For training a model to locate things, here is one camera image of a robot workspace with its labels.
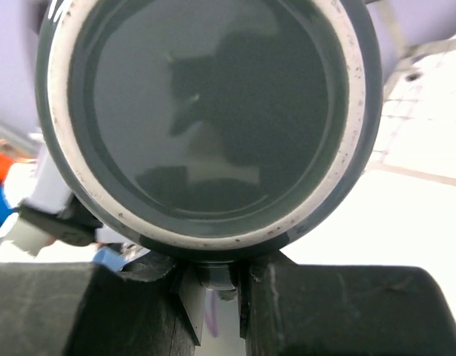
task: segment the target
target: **tiled floor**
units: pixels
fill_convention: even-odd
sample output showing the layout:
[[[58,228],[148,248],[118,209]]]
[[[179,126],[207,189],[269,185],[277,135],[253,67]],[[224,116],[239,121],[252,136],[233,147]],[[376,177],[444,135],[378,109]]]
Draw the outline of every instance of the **tiled floor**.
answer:
[[[428,56],[386,100],[372,162],[456,179],[456,51]]]

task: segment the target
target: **scratch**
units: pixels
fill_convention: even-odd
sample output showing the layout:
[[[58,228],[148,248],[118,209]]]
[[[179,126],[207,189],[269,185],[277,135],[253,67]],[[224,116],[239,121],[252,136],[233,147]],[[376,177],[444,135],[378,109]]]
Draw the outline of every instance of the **scratch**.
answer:
[[[250,271],[249,274],[251,275],[251,277],[254,280],[254,282],[256,282],[256,283],[262,282],[262,278],[260,278],[255,273],[253,273],[253,271]]]
[[[360,311],[350,301],[348,289],[346,288],[345,278],[343,278],[343,275],[341,273],[337,273],[337,278],[341,286],[341,303],[343,307],[346,309],[350,317],[353,317],[354,319],[361,317]]]
[[[174,348],[174,342],[175,342],[175,333],[176,333],[176,322],[174,322],[174,330],[171,334],[171,343],[170,343],[170,350],[168,350],[168,356],[171,356],[172,349]]]
[[[137,318],[133,320],[131,323],[131,328],[132,332],[130,333],[130,336],[127,339],[127,345],[132,345],[137,336],[139,336],[139,330],[142,330],[142,324],[145,322],[145,318],[147,317],[147,310],[148,310],[148,305],[144,304],[143,309],[138,313]]]
[[[279,309],[279,291],[277,291],[277,288],[275,286],[275,267],[273,265],[269,265],[269,271],[271,272],[271,292],[272,292],[272,299],[274,301],[274,313],[275,313],[275,320],[279,324],[277,330],[282,330],[281,332],[278,333],[278,338],[280,344],[284,343],[284,334],[283,334],[283,328],[282,328],[282,319],[280,315],[280,309]]]
[[[341,286],[341,301],[343,304],[349,304],[348,300],[348,290],[346,289],[345,278],[340,273],[337,273],[338,280],[340,281]]]
[[[16,321],[16,330],[19,333],[20,341],[22,345],[28,351],[35,351],[35,347],[32,342],[28,339],[27,335],[24,332],[24,324],[28,320],[27,315],[30,308],[33,305],[33,301],[35,300],[35,292],[36,292],[36,279],[33,275],[28,275],[22,283],[22,288],[24,288],[25,294],[27,297],[22,298],[22,305],[19,310],[19,318]]]
[[[58,300],[58,299],[76,299],[78,296],[77,294],[71,294],[71,293],[58,293],[58,294],[53,294],[53,295],[48,295],[46,297],[46,303],[52,301],[52,300]]]
[[[387,291],[406,291],[407,287],[413,281],[413,276],[408,276],[405,280],[395,283],[392,286],[389,286],[386,290]]]

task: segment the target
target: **orange object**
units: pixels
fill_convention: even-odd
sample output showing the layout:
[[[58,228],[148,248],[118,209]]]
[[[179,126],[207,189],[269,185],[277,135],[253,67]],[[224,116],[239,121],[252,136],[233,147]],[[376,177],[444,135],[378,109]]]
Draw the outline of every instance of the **orange object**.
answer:
[[[7,178],[8,171],[14,162],[15,161],[12,158],[3,152],[0,152],[0,185],[4,183],[5,178]]]

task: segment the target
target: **white rim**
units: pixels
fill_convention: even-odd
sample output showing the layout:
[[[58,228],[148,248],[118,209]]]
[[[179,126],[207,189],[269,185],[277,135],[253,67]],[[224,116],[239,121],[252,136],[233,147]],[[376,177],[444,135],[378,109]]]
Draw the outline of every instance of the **white rim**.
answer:
[[[77,36],[98,0],[64,0],[58,8],[56,8],[56,0],[54,0],[50,7],[50,19],[54,22],[59,21],[59,23],[53,37],[48,62],[47,92],[50,114],[62,153],[77,180],[90,197],[114,219],[121,221],[139,234],[168,245],[212,251],[248,247],[269,240],[292,228],[318,208],[343,177],[357,147],[365,112],[366,83],[360,46],[343,5],[339,0],[309,1],[313,2],[331,22],[340,40],[348,70],[348,118],[338,154],[322,182],[307,200],[290,214],[256,231],[233,237],[210,239],[177,234],[144,221],[117,202],[92,174],[79,150],[71,125],[67,103],[67,82],[70,59]]]

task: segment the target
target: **cylindrical object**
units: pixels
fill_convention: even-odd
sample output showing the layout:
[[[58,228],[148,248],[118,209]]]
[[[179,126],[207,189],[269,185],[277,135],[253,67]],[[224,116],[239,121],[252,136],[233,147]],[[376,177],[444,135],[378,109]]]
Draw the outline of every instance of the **cylindrical object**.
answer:
[[[54,1],[36,87],[79,199],[129,239],[203,261],[324,220],[371,153],[383,90],[362,0]]]

